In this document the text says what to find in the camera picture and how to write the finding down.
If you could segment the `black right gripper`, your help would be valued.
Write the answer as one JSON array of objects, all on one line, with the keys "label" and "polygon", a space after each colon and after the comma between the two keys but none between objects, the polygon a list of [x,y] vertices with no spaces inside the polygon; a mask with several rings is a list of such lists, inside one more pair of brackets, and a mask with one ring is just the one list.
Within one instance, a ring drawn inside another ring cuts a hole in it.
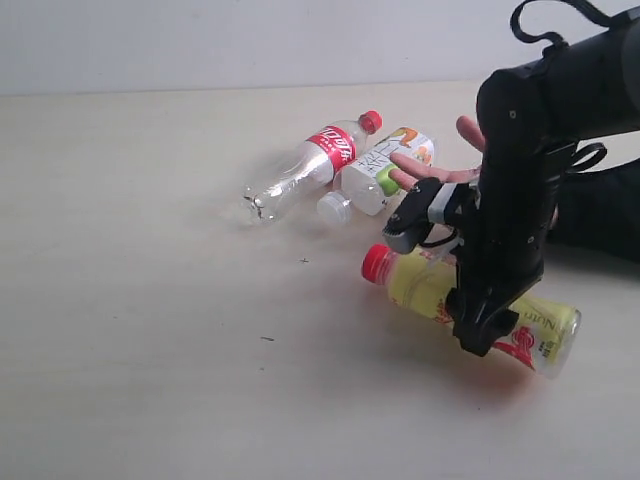
[{"label": "black right gripper", "polygon": [[573,143],[531,155],[485,152],[479,200],[464,209],[464,244],[446,301],[463,350],[483,357],[514,329],[509,307],[543,275],[546,235],[574,154]]}]

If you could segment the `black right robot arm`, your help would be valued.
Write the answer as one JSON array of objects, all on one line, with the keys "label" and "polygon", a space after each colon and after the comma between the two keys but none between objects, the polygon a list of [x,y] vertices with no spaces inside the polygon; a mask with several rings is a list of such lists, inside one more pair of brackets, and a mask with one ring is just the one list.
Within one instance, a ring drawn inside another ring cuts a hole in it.
[{"label": "black right robot arm", "polygon": [[479,181],[459,186],[448,217],[462,243],[447,299],[453,333],[475,355],[511,333],[511,304],[544,271],[544,243],[559,187],[579,143],[639,127],[639,13],[569,45],[547,36],[541,59],[492,73],[476,100],[486,140]]}]

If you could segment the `person's forearm black sleeve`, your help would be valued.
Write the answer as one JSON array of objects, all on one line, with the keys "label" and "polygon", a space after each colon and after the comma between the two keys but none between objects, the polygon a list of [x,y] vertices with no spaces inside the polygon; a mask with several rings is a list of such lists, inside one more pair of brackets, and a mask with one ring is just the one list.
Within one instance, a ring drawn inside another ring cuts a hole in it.
[{"label": "person's forearm black sleeve", "polygon": [[639,161],[569,175],[561,185],[551,244],[639,262]]}]

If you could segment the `person's open bare hand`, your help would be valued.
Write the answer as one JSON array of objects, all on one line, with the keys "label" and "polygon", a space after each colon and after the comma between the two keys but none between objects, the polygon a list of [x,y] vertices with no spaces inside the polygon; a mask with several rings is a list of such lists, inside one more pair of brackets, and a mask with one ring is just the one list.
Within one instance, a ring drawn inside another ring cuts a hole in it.
[{"label": "person's open bare hand", "polygon": [[472,248],[487,246],[490,240],[502,240],[507,249],[530,250],[536,255],[545,249],[548,227],[552,225],[555,211],[537,218],[536,211],[526,210],[520,218],[515,206],[498,205],[504,196],[498,188],[513,186],[524,174],[529,157],[538,153],[545,138],[544,127],[531,121],[509,119],[483,120],[476,124],[461,116],[456,129],[463,139],[483,154],[482,165],[471,170],[443,170],[422,163],[415,163],[408,156],[395,153],[391,156],[397,169],[391,178],[409,191],[424,178],[437,178],[441,182],[467,183],[479,179],[482,198],[471,212],[469,224],[461,237]]}]

